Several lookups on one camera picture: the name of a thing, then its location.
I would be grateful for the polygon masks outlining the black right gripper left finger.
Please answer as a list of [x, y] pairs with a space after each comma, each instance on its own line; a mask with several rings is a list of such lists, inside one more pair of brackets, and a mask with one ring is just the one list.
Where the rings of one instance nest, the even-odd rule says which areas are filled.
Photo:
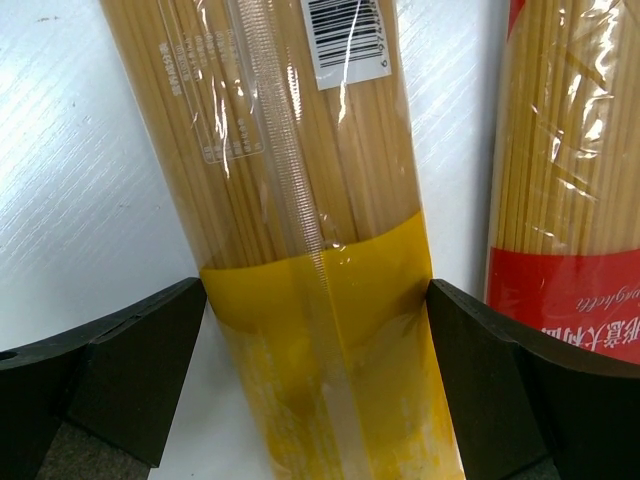
[[4, 479], [146, 479], [159, 466], [207, 296], [187, 278], [1, 353]]

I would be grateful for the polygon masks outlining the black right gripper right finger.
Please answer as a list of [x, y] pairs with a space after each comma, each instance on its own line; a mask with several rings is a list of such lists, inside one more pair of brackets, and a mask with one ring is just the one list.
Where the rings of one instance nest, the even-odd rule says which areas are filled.
[[426, 305], [469, 479], [636, 479], [639, 368], [436, 279]]

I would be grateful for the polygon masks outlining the yellow spaghetti bag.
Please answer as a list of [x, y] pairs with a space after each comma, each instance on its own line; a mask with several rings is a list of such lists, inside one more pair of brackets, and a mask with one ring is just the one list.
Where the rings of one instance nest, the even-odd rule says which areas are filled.
[[460, 479], [391, 1], [102, 5], [278, 479]]

